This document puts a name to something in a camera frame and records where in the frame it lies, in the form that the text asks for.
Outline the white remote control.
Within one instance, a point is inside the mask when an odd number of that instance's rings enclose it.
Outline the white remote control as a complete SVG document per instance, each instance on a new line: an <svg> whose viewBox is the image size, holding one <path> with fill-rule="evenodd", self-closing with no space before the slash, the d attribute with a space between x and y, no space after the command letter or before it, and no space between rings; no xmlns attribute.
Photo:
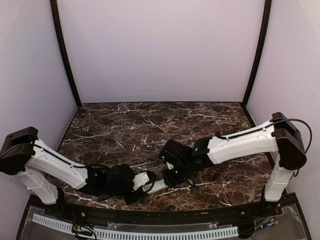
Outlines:
<svg viewBox="0 0 320 240"><path fill-rule="evenodd" d="M152 188L151 188L151 186L152 186L152 183L150 183L148 185L144 185L142 187L142 190L145 193L151 195L153 193L156 193L156 192L159 192L161 190L164 190L164 189L168 188L168 186L165 184L165 181L163 179L156 181Z"/></svg>

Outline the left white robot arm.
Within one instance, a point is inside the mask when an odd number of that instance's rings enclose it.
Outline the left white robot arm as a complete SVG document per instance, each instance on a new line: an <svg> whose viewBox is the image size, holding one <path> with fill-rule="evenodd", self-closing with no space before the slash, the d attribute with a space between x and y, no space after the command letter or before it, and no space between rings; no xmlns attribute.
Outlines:
<svg viewBox="0 0 320 240"><path fill-rule="evenodd" d="M150 191L154 184L152 172L134 173L130 166L116 164L83 165L57 153L38 138L38 130L27 127L8 134L0 150L0 171L18 178L60 218L71 213L64 193L44 176L49 174L71 188L105 200L122 196L134 203Z"/></svg>

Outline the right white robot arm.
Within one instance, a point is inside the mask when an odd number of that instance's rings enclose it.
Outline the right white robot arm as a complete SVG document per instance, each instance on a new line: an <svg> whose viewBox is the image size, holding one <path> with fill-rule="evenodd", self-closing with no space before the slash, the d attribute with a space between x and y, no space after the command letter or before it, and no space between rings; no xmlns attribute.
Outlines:
<svg viewBox="0 0 320 240"><path fill-rule="evenodd" d="M264 199L255 205L255 213L266 217L275 208L282 193L307 162L309 146L304 146L300 130L293 124L294 118L283 113L272 114L272 119L256 127L221 135L216 132L197 140L193 147L173 139L168 140L159 153L167 165L162 171L164 184L175 187L193 174L240 157L260 153L276 153L271 177L264 188Z"/></svg>

